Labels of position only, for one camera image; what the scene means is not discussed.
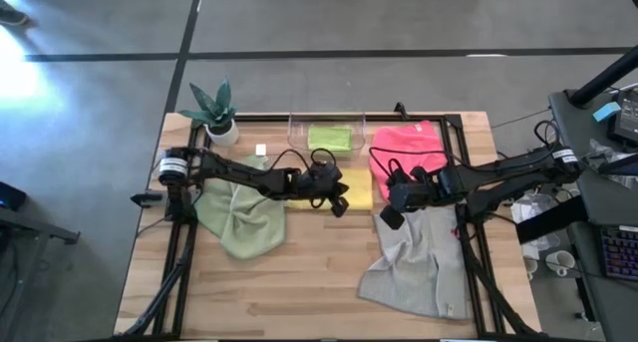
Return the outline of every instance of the pink towel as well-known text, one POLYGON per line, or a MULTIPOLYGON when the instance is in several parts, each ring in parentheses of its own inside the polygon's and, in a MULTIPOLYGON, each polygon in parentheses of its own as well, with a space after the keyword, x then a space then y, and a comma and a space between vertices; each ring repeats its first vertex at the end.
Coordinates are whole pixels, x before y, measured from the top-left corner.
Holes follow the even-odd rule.
MULTIPOLYGON (((381 128, 377 130, 375 134, 372 147, 402 152, 443 150, 439 135, 428 121, 422 121, 415 125, 400 128, 381 128)), ((388 171, 388 161, 392 158, 398 160, 407 174, 410 174, 410 171, 412 171, 414 167, 423 167, 426 171, 435 171, 448 163, 446 156, 443 154, 406 155, 379 151, 373 151, 373 154, 388 171)), ((388 176, 379 168, 372 158, 370 158, 370 170, 379 185, 381 195, 387 200, 388 186, 386 185, 386 181, 388 180, 388 176)))

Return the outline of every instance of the wooden table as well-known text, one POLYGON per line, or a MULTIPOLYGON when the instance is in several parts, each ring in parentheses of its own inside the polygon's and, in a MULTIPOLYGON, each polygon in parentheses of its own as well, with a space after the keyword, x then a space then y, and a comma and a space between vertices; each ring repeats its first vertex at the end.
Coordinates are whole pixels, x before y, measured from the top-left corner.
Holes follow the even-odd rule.
MULTIPOLYGON (((455 114, 462 116, 472 164, 495 160, 486 113, 455 114)), ((380 127, 405 124, 409 123, 368 123, 366 142, 372 141, 380 127)), ((159 149, 185 146, 189 126, 190 119, 168 114, 161 131, 159 149)), ((217 153, 239 159, 254 154, 255 144, 266 143, 269 155, 278 155, 289 148, 285 123, 241 123, 239 128, 237 145, 230 149, 215 148, 217 153)), ((368 149, 364 147, 357 157, 339 161, 339 166, 367 167, 368 159, 368 149)), ((279 166, 299 167, 300 162, 295 156, 286 156, 279 166)), ((150 188, 162 190, 154 176, 150 188)), ((377 189, 373 188, 373 191, 373 212, 378 213, 385 204, 377 189)), ((508 214, 505 209, 500 213, 508 214)), ((145 210, 140 228, 158 220, 162 214, 163 208, 160 207, 145 210)), ((163 222, 137 239, 116 332, 130 327, 158 291, 169 232, 169 222, 163 222)), ((495 219, 485 225, 485 232, 498 287, 523 320, 539 330, 514 227, 495 219)), ((218 239, 200 228, 181 337, 476 337, 472 320, 459 322, 419 317, 357 298, 357 286, 363 272, 379 257, 378 239, 367 211, 349 211, 344 217, 335 218, 327 211, 289 209, 285 244, 248 261, 230 258, 218 239)), ((492 324, 484 291, 481 292, 481 301, 489 331, 492 324)), ((168 316, 172 316, 172 302, 169 302, 168 316)), ((171 319, 166 320, 165 328, 170 327, 170 322, 171 319)))

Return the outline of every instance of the green sponge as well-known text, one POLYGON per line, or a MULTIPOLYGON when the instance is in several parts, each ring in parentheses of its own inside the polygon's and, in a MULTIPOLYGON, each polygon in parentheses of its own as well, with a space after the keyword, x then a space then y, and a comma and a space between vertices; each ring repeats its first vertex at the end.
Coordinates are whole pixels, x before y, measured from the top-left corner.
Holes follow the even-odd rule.
POLYGON ((352 150, 352 129, 350 127, 315 127, 308 131, 308 148, 323 148, 332 152, 352 150))

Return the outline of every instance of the succulent plant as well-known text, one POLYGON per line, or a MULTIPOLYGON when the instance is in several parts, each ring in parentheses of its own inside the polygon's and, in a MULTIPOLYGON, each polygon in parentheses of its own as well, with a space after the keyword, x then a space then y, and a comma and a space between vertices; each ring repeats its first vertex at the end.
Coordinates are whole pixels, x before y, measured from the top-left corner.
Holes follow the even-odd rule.
POLYGON ((230 123, 235 116, 236 110, 230 105, 230 83, 228 83, 227 79, 217 89, 216 100, 193 83, 190 83, 190 89, 201 111, 182 110, 179 111, 180 114, 206 124, 211 129, 223 128, 230 123))

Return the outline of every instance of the concrete floor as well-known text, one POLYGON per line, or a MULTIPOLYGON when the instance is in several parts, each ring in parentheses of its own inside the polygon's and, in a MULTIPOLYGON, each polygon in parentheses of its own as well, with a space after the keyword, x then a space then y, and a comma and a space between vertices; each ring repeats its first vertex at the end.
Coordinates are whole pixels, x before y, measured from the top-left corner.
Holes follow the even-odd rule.
MULTIPOLYGON (((530 51, 498 58, 191 61, 172 101, 174 57, 58 63, 20 57, 177 53, 192 0, 7 1, 36 24, 0 27, 0 179, 30 194, 26 213, 82 231, 78 245, 53 243, 47 251, 16 341, 113 331, 140 216, 129 196, 145 187, 164 108, 194 107, 188 82, 211 91, 229 77, 243 112, 346 105, 388 111, 397 101, 410 110, 487 111, 497 147, 518 154, 538 145, 531 129, 550 114, 508 122, 546 109, 548 93, 578 87, 618 58, 530 51)), ((638 42, 638 31, 629 28, 638 13, 631 0, 201 0, 198 11, 191 52, 638 42)), ((636 81, 636 74, 625 80, 636 81)), ((532 289, 546 332, 588 333, 590 324, 571 318, 579 309, 572 281, 534 281, 532 289)))

